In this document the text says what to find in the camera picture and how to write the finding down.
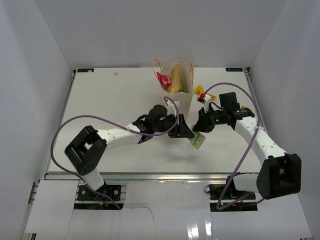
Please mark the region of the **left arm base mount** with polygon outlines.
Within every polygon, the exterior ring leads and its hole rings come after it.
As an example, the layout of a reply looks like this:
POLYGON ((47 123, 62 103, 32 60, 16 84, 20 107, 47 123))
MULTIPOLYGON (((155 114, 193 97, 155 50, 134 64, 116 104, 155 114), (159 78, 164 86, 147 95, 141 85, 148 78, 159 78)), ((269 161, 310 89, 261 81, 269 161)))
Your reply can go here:
POLYGON ((85 185, 80 185, 74 202, 75 210, 121 210, 123 208, 121 185, 104 185, 97 192, 102 193, 112 199, 116 205, 105 196, 89 190, 85 185))

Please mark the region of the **brown kraft chips bag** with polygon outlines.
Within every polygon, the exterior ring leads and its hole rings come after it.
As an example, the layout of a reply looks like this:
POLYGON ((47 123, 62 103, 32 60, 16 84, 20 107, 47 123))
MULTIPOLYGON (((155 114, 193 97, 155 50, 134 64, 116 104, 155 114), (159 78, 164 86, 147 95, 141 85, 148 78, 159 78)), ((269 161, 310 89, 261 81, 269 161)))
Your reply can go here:
POLYGON ((170 74, 171 85, 166 88, 169 94, 175 94, 183 91, 183 82, 180 71, 180 65, 176 64, 170 74))

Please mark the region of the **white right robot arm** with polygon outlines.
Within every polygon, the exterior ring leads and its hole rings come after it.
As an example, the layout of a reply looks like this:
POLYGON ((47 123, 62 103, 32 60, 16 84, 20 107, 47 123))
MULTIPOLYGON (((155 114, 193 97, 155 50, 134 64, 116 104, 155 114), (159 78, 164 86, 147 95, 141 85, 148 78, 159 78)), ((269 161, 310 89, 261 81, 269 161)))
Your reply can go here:
POLYGON ((253 192, 269 200, 299 193, 301 158, 295 153, 287 153, 264 129, 258 127, 254 113, 240 106, 235 92, 221 94, 219 100, 221 107, 215 110, 209 94, 198 95, 197 101, 204 106, 198 112, 193 131, 210 133, 217 125, 228 125, 248 143, 261 165, 257 174, 236 173, 234 177, 229 176, 226 195, 236 200, 244 192, 253 192))

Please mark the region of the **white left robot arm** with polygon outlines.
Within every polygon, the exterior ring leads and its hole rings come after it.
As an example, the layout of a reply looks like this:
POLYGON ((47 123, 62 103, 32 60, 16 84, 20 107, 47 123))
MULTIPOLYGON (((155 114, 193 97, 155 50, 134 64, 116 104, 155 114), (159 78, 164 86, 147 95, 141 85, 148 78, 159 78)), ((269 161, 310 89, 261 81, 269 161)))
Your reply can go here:
POLYGON ((177 114, 174 107, 157 104, 148 114, 124 128, 95 129, 88 125, 76 135, 64 153, 88 185, 90 196, 96 200, 105 196, 105 181, 97 166, 106 150, 145 143, 156 133, 168 134, 170 138, 191 139, 195 136, 187 126, 184 115, 177 114))

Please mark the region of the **red snack packet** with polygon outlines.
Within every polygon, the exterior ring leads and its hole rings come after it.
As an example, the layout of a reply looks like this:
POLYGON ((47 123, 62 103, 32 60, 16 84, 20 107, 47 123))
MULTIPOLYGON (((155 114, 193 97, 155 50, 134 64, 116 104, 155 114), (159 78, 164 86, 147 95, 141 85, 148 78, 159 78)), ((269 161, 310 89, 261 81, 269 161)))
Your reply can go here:
POLYGON ((156 77, 162 87, 169 88, 172 85, 172 80, 169 76, 156 72, 156 77))

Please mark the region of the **green snack packet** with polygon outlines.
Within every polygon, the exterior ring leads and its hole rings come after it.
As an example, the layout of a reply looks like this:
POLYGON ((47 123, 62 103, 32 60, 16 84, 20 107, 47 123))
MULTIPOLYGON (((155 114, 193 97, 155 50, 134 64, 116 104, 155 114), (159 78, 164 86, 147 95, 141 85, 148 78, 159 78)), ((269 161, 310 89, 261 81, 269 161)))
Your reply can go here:
POLYGON ((189 138, 189 142, 193 148, 195 148, 197 151, 200 149, 204 141, 206 140, 206 137, 200 133, 200 132, 194 132, 194 137, 189 138))

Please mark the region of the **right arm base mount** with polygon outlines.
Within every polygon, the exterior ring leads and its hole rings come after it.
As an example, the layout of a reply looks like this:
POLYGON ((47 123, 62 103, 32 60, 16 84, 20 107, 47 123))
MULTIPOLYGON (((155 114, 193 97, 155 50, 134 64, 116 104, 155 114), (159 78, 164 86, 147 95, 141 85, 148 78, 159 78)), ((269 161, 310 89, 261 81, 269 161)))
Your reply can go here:
MULTIPOLYGON (((218 210, 218 200, 219 197, 224 189, 224 184, 208 184, 203 191, 209 196, 209 205, 210 211, 214 212, 255 212, 258 210, 257 207, 257 199, 254 193, 251 193, 248 197, 242 199, 241 201, 237 201, 235 204, 225 208, 223 210, 218 210)), ((239 199, 242 196, 247 195, 248 193, 245 191, 239 191, 234 195, 231 194, 229 190, 226 191, 225 195, 223 196, 221 203, 219 205, 220 208, 224 207, 225 205, 239 199)))

